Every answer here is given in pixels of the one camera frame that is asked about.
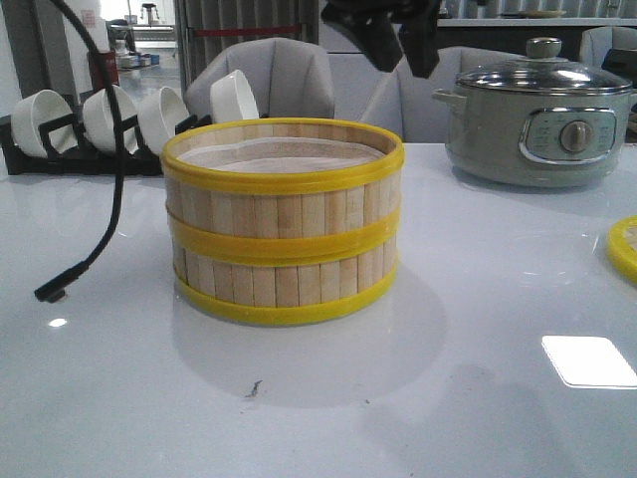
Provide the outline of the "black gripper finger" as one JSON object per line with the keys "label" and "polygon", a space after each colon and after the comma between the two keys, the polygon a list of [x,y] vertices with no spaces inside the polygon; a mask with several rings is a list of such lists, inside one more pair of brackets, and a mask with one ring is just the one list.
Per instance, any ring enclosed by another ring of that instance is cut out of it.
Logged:
{"label": "black gripper finger", "polygon": [[391,7],[391,1],[327,1],[320,18],[376,70],[391,72],[403,56],[389,19]]}
{"label": "black gripper finger", "polygon": [[440,1],[400,1],[395,21],[398,38],[414,77],[429,78],[439,63],[436,34]]}

